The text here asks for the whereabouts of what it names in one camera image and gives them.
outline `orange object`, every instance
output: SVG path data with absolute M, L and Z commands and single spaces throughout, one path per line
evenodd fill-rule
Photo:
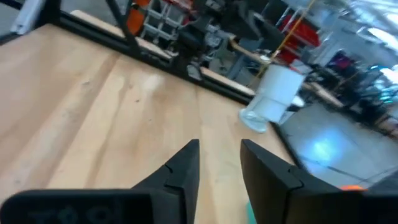
M 146 7 L 150 0 L 136 0 L 135 3 L 139 7 Z M 144 24 L 145 15 L 139 12 L 137 9 L 130 9 L 130 14 L 127 19 L 127 27 L 129 31 L 136 35 Z
M 342 190 L 357 190 L 357 191 L 362 191 L 366 190 L 365 188 L 358 186 L 358 185 L 347 185 L 347 186 L 342 186 Z

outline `wooden tabletop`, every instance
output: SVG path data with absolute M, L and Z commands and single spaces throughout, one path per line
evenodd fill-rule
M 245 223 L 243 105 L 52 25 L 0 47 L 0 203 L 25 189 L 131 188 L 200 140 L 197 223 Z

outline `black metal frame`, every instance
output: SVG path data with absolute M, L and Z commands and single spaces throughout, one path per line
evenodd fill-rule
M 116 1 L 105 1 L 108 4 L 116 22 L 118 23 L 118 26 L 121 28 L 125 39 L 115 34 L 112 34 L 107 30 L 90 24 L 83 19 L 63 12 L 60 8 L 62 0 L 47 0 L 44 8 L 42 9 L 42 12 L 40 13 L 39 20 L 37 21 L 35 27 L 40 27 L 44 24 L 51 23 L 69 32 L 80 35 L 98 44 L 118 51 L 124 55 L 149 64 L 160 70 L 163 70 L 171 75 L 182 78 L 188 82 L 206 88 L 210 91 L 216 92 L 222 96 L 237 101 L 238 103 L 248 105 L 253 99 L 252 95 L 243 93 L 223 82 L 215 80 L 214 78 L 208 77 L 206 75 L 201 75 L 201 80 L 189 76 L 186 69 L 187 65 L 179 65 L 179 63 L 181 63 L 183 60 L 179 60 L 178 56 L 168 59 L 162 55 L 157 54 L 156 52 L 143 49 L 137 43 L 135 36 L 128 31 L 126 25 L 127 16 L 121 14 L 121 10 L 116 4 Z M 13 0 L 0 0 L 0 2 L 7 4 L 8 6 L 11 6 L 15 9 L 21 9 L 22 7 L 21 3 Z M 271 125 L 277 131 L 278 136 L 281 138 L 288 153 L 297 164 L 297 166 L 305 169 L 296 152 L 289 144 L 286 136 L 280 130 L 279 125 L 276 123 L 271 123 Z

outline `teal object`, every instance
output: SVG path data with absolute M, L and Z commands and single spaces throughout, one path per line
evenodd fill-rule
M 246 211 L 248 213 L 248 224 L 256 224 L 257 222 L 254 218 L 254 212 L 250 202 L 248 202 L 248 204 L 246 205 Z

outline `cable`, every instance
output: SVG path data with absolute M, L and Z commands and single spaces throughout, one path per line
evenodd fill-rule
M 302 15 L 300 16 L 300 18 L 297 20 L 297 22 L 294 24 L 293 28 L 291 28 L 290 32 L 286 35 L 285 39 L 282 41 L 282 43 L 279 45 L 279 47 L 275 50 L 275 52 L 272 54 L 270 61 L 273 61 L 277 54 L 278 51 L 285 45 L 285 43 L 287 42 L 287 40 L 290 38 L 290 36 L 293 34 L 294 30 L 299 26 L 299 24 L 301 23 L 301 21 L 304 19 L 304 17 L 308 14 L 309 10 L 311 9 L 311 7 L 313 6 L 313 4 L 315 3 L 315 1 L 317 0 L 311 0 L 310 4 L 308 5 L 308 7 L 306 8 L 306 10 L 302 13 Z M 261 69 L 259 70 L 259 72 L 257 73 L 257 75 L 252 79 L 251 83 L 249 84 L 249 86 L 252 86 L 254 81 L 256 81 L 256 79 L 262 75 L 266 69 L 267 69 L 268 65 L 263 65 L 261 67 Z

